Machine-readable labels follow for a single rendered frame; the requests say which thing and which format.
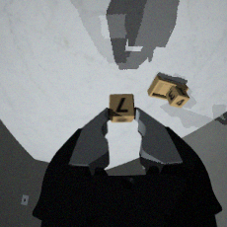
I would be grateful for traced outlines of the tan cube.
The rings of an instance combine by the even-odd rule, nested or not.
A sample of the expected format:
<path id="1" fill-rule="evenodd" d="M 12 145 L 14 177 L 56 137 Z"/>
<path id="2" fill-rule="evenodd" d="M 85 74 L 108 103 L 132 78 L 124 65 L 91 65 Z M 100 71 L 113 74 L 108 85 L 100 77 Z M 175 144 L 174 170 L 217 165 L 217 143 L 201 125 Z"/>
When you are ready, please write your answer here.
<path id="1" fill-rule="evenodd" d="M 133 94 L 110 95 L 110 120 L 111 122 L 132 122 L 134 113 Z"/>
<path id="2" fill-rule="evenodd" d="M 181 108 L 189 100 L 189 95 L 185 89 L 173 86 L 166 98 L 170 106 Z"/>

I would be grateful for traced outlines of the tan wooden tray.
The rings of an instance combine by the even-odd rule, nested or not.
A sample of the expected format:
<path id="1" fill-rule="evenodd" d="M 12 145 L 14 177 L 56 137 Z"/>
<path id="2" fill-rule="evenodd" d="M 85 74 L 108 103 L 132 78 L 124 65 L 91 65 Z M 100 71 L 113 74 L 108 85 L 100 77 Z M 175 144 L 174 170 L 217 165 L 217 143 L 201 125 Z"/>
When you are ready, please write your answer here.
<path id="1" fill-rule="evenodd" d="M 189 89 L 185 83 L 156 75 L 147 92 L 149 97 L 167 100 L 166 95 L 173 86 L 185 89 L 186 91 Z"/>

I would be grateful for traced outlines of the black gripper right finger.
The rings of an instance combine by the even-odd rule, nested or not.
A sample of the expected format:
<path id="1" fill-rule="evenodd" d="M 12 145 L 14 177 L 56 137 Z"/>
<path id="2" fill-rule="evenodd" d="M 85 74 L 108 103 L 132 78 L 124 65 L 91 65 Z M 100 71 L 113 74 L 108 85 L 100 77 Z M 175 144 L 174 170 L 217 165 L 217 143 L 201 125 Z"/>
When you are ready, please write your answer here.
<path id="1" fill-rule="evenodd" d="M 189 181 L 206 196 L 214 214 L 221 212 L 222 206 L 213 192 L 208 173 L 194 150 L 169 126 L 140 108 L 135 107 L 134 113 L 141 135 L 139 158 L 142 169 L 147 173 L 150 166 L 157 166 L 160 174 Z"/>

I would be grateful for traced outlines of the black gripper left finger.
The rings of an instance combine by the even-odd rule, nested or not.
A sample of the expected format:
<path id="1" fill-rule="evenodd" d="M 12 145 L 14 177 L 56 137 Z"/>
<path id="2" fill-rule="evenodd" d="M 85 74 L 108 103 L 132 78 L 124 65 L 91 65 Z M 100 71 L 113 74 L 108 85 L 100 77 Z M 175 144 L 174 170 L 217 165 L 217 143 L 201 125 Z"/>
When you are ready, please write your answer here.
<path id="1" fill-rule="evenodd" d="M 110 164 L 108 133 L 110 109 L 105 108 L 82 128 L 78 128 L 55 153 L 45 171 L 41 193 L 33 216 L 42 220 L 52 197 L 66 184 L 94 175 L 98 167 Z"/>

